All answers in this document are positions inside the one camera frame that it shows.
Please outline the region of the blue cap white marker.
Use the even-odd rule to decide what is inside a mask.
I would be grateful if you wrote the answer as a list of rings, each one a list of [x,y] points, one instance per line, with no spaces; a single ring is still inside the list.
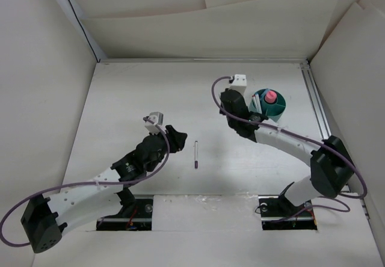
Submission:
[[[256,101],[257,101],[257,105],[258,105],[258,108],[259,108],[259,112],[258,113],[262,113],[262,110],[261,110],[261,106],[260,106],[260,102],[259,102],[259,96],[258,95],[254,95],[256,97]]]

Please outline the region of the purple cap white marker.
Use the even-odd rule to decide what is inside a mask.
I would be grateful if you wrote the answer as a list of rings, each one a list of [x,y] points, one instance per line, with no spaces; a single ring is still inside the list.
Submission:
[[[199,142],[194,142],[194,169],[198,169],[199,167]]]

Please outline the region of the pink cap glue bottle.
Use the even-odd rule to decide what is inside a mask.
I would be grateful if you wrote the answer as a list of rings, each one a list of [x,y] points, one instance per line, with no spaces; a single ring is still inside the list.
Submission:
[[[277,93],[273,90],[268,90],[264,95],[264,101],[269,104],[275,104],[277,100]]]

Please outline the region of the red cap white marker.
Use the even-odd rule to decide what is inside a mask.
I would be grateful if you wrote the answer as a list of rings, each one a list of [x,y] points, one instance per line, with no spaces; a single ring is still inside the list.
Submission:
[[[259,112],[259,108],[258,108],[258,105],[257,105],[257,101],[256,101],[256,97],[255,96],[252,96],[251,97],[251,102],[253,104],[253,107],[255,109],[256,112]]]

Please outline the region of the blue translucent stapler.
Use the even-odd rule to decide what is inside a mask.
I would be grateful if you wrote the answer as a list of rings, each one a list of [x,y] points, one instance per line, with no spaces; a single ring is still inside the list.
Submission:
[[[268,89],[259,90],[258,91],[259,97],[264,98],[267,92],[268,92]]]

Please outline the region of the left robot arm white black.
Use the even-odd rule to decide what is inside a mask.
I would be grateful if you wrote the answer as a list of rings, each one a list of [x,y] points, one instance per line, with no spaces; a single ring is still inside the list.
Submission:
[[[62,187],[57,194],[30,198],[20,221],[33,252],[47,251],[68,232],[107,216],[112,209],[129,216],[135,204],[129,187],[158,172],[170,154],[183,150],[187,138],[167,125],[165,133],[146,136],[135,150],[93,179]]]

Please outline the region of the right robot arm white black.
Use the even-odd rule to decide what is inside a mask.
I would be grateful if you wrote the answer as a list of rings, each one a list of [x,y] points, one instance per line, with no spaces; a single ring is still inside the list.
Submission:
[[[220,114],[240,137],[273,147],[301,161],[309,168],[307,176],[291,182],[274,202],[284,215],[304,210],[306,202],[322,197],[334,199],[355,174],[356,169],[336,136],[321,142],[281,129],[267,116],[248,109],[244,96],[227,88],[219,95]]]

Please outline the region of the teal round divided container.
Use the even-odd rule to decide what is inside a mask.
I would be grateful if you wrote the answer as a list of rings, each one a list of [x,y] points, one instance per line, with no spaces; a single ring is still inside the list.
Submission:
[[[261,114],[267,116],[269,119],[277,123],[286,109],[286,101],[278,91],[276,90],[273,90],[273,91],[277,93],[277,100],[275,104],[266,103],[264,101],[264,98],[260,98],[260,97],[259,97],[259,102],[262,110]],[[254,95],[259,96],[258,91],[255,92],[252,96]],[[250,102],[248,109],[251,112],[256,112],[252,102]]]

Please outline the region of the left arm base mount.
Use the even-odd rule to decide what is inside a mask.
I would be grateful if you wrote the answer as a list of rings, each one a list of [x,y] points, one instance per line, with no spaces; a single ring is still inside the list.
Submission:
[[[120,210],[113,215],[99,218],[96,231],[151,231],[153,196],[135,197],[128,188],[117,193]]]

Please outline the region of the aluminium rail right side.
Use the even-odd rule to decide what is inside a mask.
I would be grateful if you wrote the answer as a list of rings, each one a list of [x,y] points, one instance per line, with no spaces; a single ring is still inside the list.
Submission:
[[[321,97],[318,93],[318,88],[312,75],[310,64],[307,60],[300,63],[300,70],[304,78],[304,82],[310,97],[313,111],[315,112],[319,131],[321,133],[322,138],[326,139],[331,135],[331,130],[321,102]]]

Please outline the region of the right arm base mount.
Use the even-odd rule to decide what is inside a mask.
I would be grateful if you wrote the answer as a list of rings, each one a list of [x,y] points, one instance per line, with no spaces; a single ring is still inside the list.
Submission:
[[[312,202],[294,206],[283,195],[259,195],[254,212],[260,215],[262,230],[317,230]]]

